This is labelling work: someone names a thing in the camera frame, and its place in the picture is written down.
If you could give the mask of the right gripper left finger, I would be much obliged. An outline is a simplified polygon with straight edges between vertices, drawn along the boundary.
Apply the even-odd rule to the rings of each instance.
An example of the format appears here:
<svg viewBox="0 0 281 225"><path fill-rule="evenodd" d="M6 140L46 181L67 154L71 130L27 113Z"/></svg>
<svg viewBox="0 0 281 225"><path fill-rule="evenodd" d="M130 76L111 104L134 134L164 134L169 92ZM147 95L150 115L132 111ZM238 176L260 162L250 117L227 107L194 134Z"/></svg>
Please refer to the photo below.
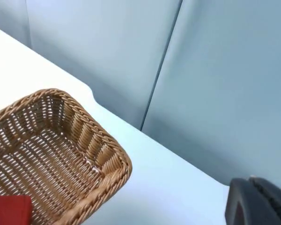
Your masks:
<svg viewBox="0 0 281 225"><path fill-rule="evenodd" d="M225 220L228 225L281 225L269 202L249 179L241 178L230 182Z"/></svg>

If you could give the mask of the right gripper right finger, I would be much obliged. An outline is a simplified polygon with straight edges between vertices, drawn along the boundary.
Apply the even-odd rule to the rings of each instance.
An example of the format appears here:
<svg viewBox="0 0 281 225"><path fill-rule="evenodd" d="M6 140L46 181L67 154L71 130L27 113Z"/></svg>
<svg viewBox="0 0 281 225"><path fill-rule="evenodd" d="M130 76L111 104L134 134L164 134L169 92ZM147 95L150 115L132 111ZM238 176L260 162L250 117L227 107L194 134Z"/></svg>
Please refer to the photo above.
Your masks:
<svg viewBox="0 0 281 225"><path fill-rule="evenodd" d="M281 220L281 189L264 178L250 177L249 182L269 202L273 211Z"/></svg>

